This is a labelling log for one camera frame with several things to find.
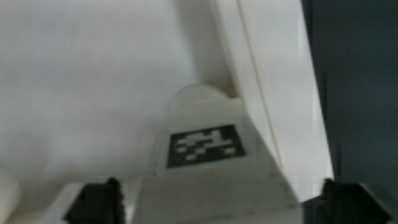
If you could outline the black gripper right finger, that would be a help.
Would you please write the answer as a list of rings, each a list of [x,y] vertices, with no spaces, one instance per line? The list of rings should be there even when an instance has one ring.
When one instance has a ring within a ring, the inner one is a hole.
[[[320,195],[302,203],[304,224],[398,224],[398,201],[364,182],[323,180]]]

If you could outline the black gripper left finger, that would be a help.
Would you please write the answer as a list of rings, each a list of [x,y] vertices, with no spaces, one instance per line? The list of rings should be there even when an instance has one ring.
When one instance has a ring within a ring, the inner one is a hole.
[[[83,185],[62,217],[67,224],[126,224],[121,182],[110,178],[103,183]]]

